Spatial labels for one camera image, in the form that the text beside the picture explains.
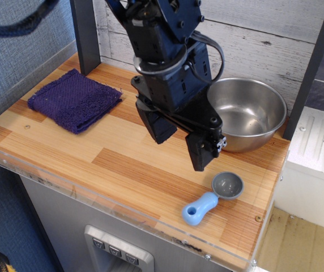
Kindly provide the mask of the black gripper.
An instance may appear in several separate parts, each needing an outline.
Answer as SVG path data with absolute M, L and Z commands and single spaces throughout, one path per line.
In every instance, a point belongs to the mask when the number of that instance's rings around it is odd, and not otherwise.
M 136 58 L 135 65 L 140 73 L 131 81 L 138 91 L 136 108 L 152 139 L 162 144 L 178 128 L 186 131 L 193 168 L 204 171 L 227 145 L 223 122 L 207 98 L 212 77 L 206 44 L 191 43 L 170 63 Z

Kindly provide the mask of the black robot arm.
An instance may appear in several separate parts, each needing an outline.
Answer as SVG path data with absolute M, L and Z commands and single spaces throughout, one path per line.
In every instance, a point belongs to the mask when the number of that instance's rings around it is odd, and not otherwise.
M 203 22 L 200 1 L 108 1 L 126 30 L 134 51 L 138 75 L 136 108 L 156 143 L 178 129 L 196 171 L 217 158 L 226 145 L 223 122 L 207 93 L 218 81 L 211 75 L 208 47 L 221 46 L 197 31 Z

